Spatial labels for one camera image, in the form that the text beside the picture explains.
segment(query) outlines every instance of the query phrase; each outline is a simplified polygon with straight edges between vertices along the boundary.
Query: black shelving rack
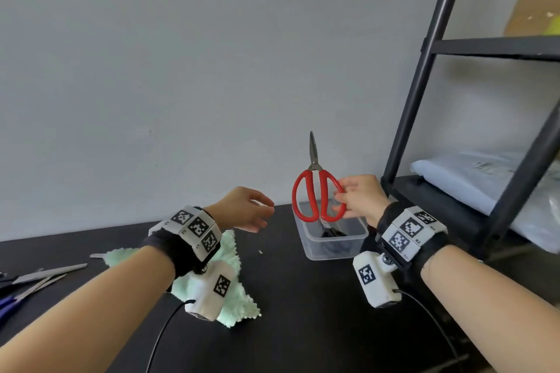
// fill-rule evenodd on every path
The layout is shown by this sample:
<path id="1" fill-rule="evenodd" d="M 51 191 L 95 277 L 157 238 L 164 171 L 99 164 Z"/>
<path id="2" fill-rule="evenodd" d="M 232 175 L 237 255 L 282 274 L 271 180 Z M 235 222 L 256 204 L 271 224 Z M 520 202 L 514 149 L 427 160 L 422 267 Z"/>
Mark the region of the black shelving rack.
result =
<path id="1" fill-rule="evenodd" d="M 486 259 L 501 244 L 506 234 L 509 240 L 526 242 L 514 233 L 509 234 L 508 231 L 511 222 L 514 221 L 560 150 L 560 101 L 550 112 L 489 216 L 458 202 L 418 175 L 396 176 L 410 131 L 437 55 L 557 62 L 560 61 L 560 37 L 443 40 L 454 3 L 455 0 L 438 0 L 436 3 L 393 147 L 381 178 L 381 185 L 385 192 L 393 195 L 397 200 L 418 205 L 443 221 L 450 231 L 450 236 L 459 246 L 480 259 Z"/>

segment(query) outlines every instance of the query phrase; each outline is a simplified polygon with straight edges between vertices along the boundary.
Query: mint green fuzzy towel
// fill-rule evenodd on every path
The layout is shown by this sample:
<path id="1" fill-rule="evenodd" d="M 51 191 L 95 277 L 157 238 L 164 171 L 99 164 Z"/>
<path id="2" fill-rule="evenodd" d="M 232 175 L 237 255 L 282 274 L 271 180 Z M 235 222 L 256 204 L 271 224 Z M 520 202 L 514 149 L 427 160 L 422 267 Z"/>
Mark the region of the mint green fuzzy towel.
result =
<path id="1" fill-rule="evenodd" d="M 260 316 L 260 309 L 256 306 L 253 298 L 247 295 L 245 288 L 238 280 L 242 262 L 237 255 L 234 231 L 225 231 L 220 242 L 220 249 L 212 257 L 212 261 L 225 261 L 231 265 L 235 270 L 235 279 L 227 291 L 218 321 L 226 327 L 232 327 L 243 319 L 256 319 Z M 114 249 L 103 255 L 103 261 L 109 267 L 112 267 L 127 259 L 137 250 L 137 248 Z M 189 275 L 178 277 L 173 282 L 171 290 L 174 296 L 183 302 L 186 301 L 189 290 Z"/>

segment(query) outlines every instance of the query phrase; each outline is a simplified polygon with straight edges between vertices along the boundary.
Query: hand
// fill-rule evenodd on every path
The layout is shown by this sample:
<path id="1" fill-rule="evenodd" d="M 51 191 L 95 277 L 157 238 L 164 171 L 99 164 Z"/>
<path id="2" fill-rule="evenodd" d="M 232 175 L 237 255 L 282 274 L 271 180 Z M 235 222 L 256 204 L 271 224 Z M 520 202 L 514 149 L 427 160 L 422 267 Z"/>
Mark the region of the hand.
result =
<path id="1" fill-rule="evenodd" d="M 334 192 L 334 198 L 346 204 L 343 218 L 363 216 L 370 226 L 377 227 L 385 208 L 391 203 L 377 177 L 373 174 L 352 175 L 338 182 L 346 190 L 346 193 Z M 333 210 L 338 212 L 340 205 L 333 206 Z"/>
<path id="2" fill-rule="evenodd" d="M 274 214 L 274 202 L 259 191 L 237 186 L 205 210 L 222 231 L 235 227 L 256 233 L 268 225 L 264 219 Z"/>

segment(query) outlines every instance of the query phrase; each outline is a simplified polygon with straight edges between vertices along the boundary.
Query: clear plastic box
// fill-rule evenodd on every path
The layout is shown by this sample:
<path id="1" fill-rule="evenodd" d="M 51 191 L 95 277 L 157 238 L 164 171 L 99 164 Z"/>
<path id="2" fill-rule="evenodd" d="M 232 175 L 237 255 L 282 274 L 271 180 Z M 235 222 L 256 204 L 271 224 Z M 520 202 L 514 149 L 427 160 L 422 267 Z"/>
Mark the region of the clear plastic box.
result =
<path id="1" fill-rule="evenodd" d="M 321 209 L 321 201 L 319 199 L 317 199 L 317 204 L 319 209 Z M 312 216 L 312 208 L 309 202 L 298 202 L 297 206 L 304 216 Z M 360 253 L 363 240 L 368 236 L 367 226 L 359 217 L 341 219 L 337 222 L 329 223 L 331 227 L 340 230 L 346 236 L 321 237 L 323 235 L 323 227 L 319 221 L 311 223 L 301 221 L 295 212 L 293 216 L 296 219 L 297 230 L 300 234 L 301 243 L 304 246 L 305 255 L 313 261 L 353 258 Z"/>

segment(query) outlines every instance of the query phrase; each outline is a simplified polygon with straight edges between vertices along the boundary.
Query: white plastic package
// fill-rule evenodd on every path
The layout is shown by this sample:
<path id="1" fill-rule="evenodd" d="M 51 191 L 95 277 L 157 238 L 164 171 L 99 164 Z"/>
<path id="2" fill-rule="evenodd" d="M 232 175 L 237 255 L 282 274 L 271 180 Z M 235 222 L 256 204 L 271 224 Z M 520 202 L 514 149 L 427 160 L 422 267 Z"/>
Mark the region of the white plastic package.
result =
<path id="1" fill-rule="evenodd" d="M 522 161 L 521 152 L 459 152 L 412 163 L 410 169 L 473 209 L 490 214 Z M 560 253 L 560 163 L 554 161 L 511 228 L 542 249 Z"/>

